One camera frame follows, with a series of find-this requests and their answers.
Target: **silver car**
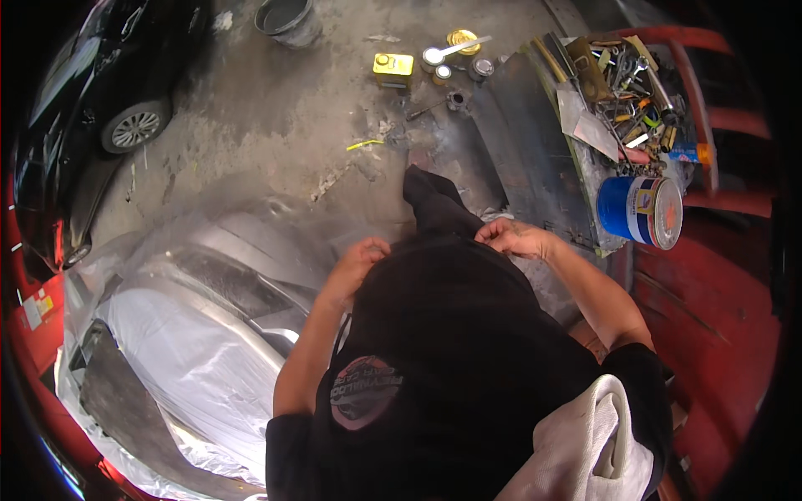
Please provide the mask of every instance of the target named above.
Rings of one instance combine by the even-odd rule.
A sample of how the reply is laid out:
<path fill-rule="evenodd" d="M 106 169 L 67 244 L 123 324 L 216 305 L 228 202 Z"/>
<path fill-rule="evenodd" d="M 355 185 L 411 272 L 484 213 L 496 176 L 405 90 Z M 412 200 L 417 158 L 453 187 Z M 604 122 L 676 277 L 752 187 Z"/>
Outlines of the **silver car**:
<path fill-rule="evenodd" d="M 367 234 L 280 196 L 122 236 L 67 272 L 56 392 L 147 493 L 264 493 L 273 386 L 339 253 Z"/>

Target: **person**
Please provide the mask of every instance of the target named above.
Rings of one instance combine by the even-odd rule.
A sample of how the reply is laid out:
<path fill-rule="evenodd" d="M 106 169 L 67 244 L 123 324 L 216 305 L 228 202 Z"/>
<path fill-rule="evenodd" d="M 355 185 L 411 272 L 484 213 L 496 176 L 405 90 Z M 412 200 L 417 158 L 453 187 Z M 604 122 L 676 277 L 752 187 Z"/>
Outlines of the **person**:
<path fill-rule="evenodd" d="M 493 499 L 533 454 L 535 425 L 602 374 L 623 383 L 634 437 L 654 456 L 651 493 L 670 407 L 629 294 L 551 232 L 484 224 L 450 180 L 414 164 L 403 198 L 417 234 L 350 247 L 278 375 L 269 498 Z M 601 365 L 541 309 L 510 254 L 565 284 L 610 351 Z"/>

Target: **metal bucket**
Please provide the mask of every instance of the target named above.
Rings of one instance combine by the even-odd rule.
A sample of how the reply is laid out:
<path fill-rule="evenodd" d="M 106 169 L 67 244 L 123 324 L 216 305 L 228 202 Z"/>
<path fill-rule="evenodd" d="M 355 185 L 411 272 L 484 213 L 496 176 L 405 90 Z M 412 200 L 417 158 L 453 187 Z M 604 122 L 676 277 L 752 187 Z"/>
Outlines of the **metal bucket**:
<path fill-rule="evenodd" d="M 323 32 L 314 0 L 267 0 L 257 10 L 256 29 L 290 49 L 309 46 Z"/>
<path fill-rule="evenodd" d="M 674 247 L 683 227 L 683 198 L 663 177 L 611 177 L 596 202 L 604 229 L 663 250 Z"/>

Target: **tire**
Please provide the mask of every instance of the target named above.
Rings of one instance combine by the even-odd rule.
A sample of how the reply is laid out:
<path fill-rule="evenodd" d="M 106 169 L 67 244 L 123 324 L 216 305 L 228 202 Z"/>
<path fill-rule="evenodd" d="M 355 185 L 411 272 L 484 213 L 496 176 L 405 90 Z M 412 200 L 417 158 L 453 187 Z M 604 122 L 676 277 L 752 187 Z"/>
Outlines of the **tire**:
<path fill-rule="evenodd" d="M 154 125 L 153 115 L 156 116 L 158 122 L 155 124 L 156 128 L 149 130 L 148 126 Z M 103 127 L 100 132 L 100 143 L 103 149 L 109 153 L 128 153 L 136 150 L 139 146 L 153 141 L 161 134 L 167 124 L 170 123 L 172 118 L 172 104 L 170 98 L 164 97 L 157 101 L 146 101 L 144 103 L 135 104 L 128 107 L 117 114 L 113 119 Z M 137 124 L 144 125 L 145 129 L 137 127 Z M 119 137 L 119 134 L 124 134 L 124 131 L 118 131 L 115 134 L 117 127 L 127 127 L 136 129 L 139 134 L 134 134 L 133 137 L 125 138 Z M 123 141 L 129 140 L 130 144 L 120 144 L 120 139 Z"/>

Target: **gray bucket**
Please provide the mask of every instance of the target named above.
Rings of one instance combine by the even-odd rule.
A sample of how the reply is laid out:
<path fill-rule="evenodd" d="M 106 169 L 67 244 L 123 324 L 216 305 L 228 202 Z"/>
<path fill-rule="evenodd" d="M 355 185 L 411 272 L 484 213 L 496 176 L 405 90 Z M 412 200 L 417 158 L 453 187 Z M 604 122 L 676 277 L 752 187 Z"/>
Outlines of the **gray bucket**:
<path fill-rule="evenodd" d="M 314 0 L 267 0 L 253 19 L 257 30 L 290 49 L 309 46 L 323 32 Z"/>

